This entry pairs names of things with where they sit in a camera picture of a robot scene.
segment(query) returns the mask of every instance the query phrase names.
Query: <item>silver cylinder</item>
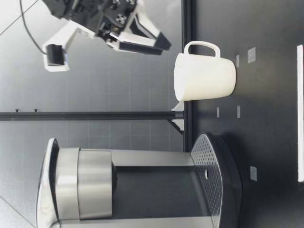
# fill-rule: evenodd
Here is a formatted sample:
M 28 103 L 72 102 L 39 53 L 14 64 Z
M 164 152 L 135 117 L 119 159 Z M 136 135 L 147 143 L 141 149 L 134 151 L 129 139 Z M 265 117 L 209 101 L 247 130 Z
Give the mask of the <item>silver cylinder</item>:
M 112 158 L 110 151 L 79 151 L 77 190 L 80 219 L 112 216 Z
M 55 193 L 60 220 L 111 217 L 111 152 L 60 149 Z
M 58 216 L 79 219 L 77 167 L 79 148 L 60 149 L 56 166 L 55 193 Z

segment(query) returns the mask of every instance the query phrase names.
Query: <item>black metal bar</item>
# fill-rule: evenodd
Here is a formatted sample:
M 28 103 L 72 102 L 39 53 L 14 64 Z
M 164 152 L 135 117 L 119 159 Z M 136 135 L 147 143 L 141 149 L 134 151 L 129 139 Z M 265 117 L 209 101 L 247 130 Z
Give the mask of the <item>black metal bar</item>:
M 59 120 L 174 120 L 183 112 L 14 112 L 0 113 L 0 121 L 59 121 Z
M 194 0 L 182 0 L 182 48 L 184 49 L 185 45 L 192 41 L 193 39 L 193 22 L 194 22 L 194 10 L 193 9 Z M 184 103 L 185 113 L 185 130 L 183 136 L 183 150 L 184 152 L 190 152 L 192 146 L 194 145 L 193 139 L 193 102 L 187 101 Z

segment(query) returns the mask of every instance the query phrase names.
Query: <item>white sticker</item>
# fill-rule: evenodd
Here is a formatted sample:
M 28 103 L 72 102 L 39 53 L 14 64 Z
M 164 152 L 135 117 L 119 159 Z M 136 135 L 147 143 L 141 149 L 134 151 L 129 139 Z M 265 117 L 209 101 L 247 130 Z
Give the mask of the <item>white sticker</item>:
M 253 181 L 257 181 L 257 168 L 250 166 L 250 179 Z
M 256 47 L 248 50 L 248 63 L 252 63 L 256 60 Z
M 239 67 L 239 55 L 237 55 L 237 67 Z
M 217 118 L 219 118 L 219 107 L 217 107 Z
M 241 106 L 237 107 L 237 118 L 240 119 L 241 118 Z

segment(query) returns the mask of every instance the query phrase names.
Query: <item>small white marker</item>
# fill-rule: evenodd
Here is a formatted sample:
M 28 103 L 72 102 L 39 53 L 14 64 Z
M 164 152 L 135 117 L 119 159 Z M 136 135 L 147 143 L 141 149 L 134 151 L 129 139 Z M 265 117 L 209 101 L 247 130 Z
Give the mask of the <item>small white marker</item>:
M 241 106 L 237 107 L 237 118 L 240 119 L 241 118 Z
M 248 63 L 252 63 L 256 60 L 256 47 L 248 50 Z
M 237 67 L 239 67 L 239 55 L 237 55 Z
M 303 45 L 297 47 L 298 53 L 298 181 L 304 181 L 304 66 Z
M 217 118 L 219 118 L 219 107 L 217 107 Z
M 257 181 L 257 168 L 254 166 L 250 166 L 250 179 Z

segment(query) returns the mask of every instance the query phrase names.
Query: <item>gray tiled wall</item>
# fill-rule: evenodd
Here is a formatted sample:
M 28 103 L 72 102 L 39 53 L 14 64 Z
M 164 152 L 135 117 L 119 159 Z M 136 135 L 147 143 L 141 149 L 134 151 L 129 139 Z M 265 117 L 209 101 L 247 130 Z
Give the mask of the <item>gray tiled wall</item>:
M 26 9 L 35 0 L 23 0 Z M 181 1 L 145 0 L 149 17 L 172 42 L 160 57 L 118 53 L 100 39 L 78 35 L 71 70 L 49 73 L 21 20 L 0 36 L 0 112 L 165 111 L 173 108 L 173 68 L 181 51 Z M 0 32 L 18 15 L 18 1 L 0 9 Z M 39 44 L 65 23 L 42 1 L 26 13 Z M 166 121 L 1 122 L 0 196 L 32 224 L 39 171 L 49 138 L 61 147 L 181 151 L 181 135 Z M 1 227 L 31 227 L 0 200 Z

